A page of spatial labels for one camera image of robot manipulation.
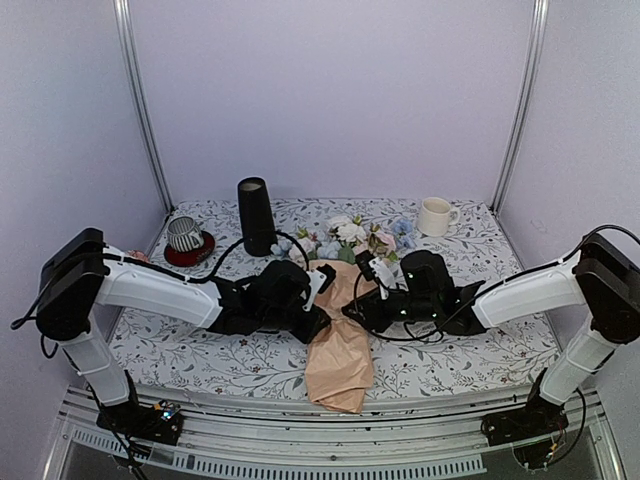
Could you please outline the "peach paper flower bouquet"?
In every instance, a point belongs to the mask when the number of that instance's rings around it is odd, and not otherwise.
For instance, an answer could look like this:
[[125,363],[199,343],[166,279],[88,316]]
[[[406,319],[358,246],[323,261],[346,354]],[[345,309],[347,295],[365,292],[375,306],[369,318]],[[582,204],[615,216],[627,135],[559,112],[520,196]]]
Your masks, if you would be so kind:
[[326,221],[327,236],[319,240],[302,229],[297,244],[280,239],[271,253],[300,265],[315,257],[312,267],[325,263],[336,271],[328,290],[316,297],[315,305],[329,314],[331,322],[308,347],[305,382],[311,402],[342,413],[360,413],[366,390],[374,383],[374,366],[369,337],[356,321],[342,313],[354,297],[377,290],[366,280],[355,256],[368,252],[388,266],[396,256],[396,238],[378,225],[366,228],[360,217],[335,216]]

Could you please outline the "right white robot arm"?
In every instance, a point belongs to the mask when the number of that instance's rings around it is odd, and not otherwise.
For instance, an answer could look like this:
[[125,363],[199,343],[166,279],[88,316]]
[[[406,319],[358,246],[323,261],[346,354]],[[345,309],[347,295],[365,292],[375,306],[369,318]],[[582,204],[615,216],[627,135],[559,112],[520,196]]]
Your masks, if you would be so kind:
[[604,236],[587,233],[570,252],[492,285],[455,285],[444,258],[417,250],[400,262],[404,279],[369,254],[356,260],[359,277],[374,282],[353,293],[343,312],[381,335],[397,322],[433,322],[441,334],[474,336],[512,320],[543,314],[562,342],[559,357],[536,380],[517,427],[537,436],[556,409],[622,345],[639,338],[639,267]]

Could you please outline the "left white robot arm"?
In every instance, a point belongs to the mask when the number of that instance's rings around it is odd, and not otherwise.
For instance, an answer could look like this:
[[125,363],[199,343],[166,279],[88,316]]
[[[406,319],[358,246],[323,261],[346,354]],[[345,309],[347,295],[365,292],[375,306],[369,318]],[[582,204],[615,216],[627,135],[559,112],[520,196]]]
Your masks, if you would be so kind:
[[274,260],[240,280],[189,277],[135,259],[108,245],[101,230],[86,228],[43,266],[35,323],[110,407],[111,419],[138,434],[148,426],[148,412],[132,399],[125,371],[96,325],[95,309],[149,312],[221,335],[285,331],[307,344],[329,322],[315,299],[335,276],[328,264]]

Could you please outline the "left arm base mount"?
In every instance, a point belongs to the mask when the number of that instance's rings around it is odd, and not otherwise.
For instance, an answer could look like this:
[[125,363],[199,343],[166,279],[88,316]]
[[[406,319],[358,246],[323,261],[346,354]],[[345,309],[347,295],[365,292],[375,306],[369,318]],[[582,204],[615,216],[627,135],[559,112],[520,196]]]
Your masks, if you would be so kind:
[[184,417],[178,404],[161,400],[152,406],[128,400],[115,406],[97,402],[99,415],[96,424],[127,438],[176,446],[180,438]]

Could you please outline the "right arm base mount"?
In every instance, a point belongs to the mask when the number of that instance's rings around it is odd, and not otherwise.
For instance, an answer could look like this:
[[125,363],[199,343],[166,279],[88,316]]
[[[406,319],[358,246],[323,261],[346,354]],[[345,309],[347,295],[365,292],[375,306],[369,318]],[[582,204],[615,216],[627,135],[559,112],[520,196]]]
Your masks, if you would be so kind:
[[[523,407],[485,415],[481,432],[490,446],[530,440],[552,433],[563,436],[569,422],[564,407],[544,400],[538,392],[531,392]],[[558,440],[547,439],[514,449],[517,462],[529,469],[548,467],[559,447]]]

